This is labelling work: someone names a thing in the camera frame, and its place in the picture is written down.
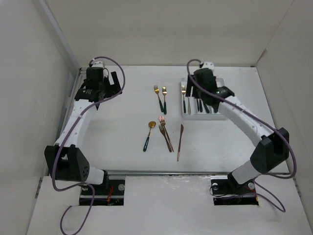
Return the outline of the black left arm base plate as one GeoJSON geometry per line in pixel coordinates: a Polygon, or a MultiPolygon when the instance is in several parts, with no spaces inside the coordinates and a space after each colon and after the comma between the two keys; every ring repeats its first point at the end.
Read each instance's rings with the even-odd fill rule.
{"type": "MultiPolygon", "coordinates": [[[[123,206],[125,179],[110,179],[107,171],[104,171],[104,182],[99,185],[92,184],[95,195],[94,206],[123,206]]],[[[92,201],[92,189],[84,184],[81,186],[79,206],[88,206],[92,201]]]]}

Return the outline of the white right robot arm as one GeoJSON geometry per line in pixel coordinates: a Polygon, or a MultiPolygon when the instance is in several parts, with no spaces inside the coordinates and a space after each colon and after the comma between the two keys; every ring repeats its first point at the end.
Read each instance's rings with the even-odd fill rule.
{"type": "Polygon", "coordinates": [[[188,77],[193,94],[204,104],[232,121],[255,146],[252,155],[243,165],[227,176],[227,189],[237,193],[255,177],[269,173],[289,157],[289,133],[286,129],[271,129],[249,112],[234,92],[226,86],[219,87],[209,68],[196,70],[188,77]]]}

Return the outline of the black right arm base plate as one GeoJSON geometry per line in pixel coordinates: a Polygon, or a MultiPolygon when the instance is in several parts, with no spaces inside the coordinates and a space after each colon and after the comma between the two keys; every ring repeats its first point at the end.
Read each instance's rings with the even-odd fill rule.
{"type": "Polygon", "coordinates": [[[210,194],[215,206],[258,206],[255,184],[252,180],[243,185],[233,186],[227,178],[211,178],[210,194]]]}

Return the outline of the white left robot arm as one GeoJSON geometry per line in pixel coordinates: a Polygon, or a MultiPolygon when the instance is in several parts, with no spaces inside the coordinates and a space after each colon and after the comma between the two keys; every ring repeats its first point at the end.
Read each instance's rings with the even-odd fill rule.
{"type": "Polygon", "coordinates": [[[92,167],[81,151],[84,136],[91,119],[102,102],[122,93],[116,72],[106,75],[101,66],[89,67],[86,78],[78,89],[68,122],[53,145],[44,155],[52,181],[90,184],[98,194],[109,190],[108,173],[92,167]]]}

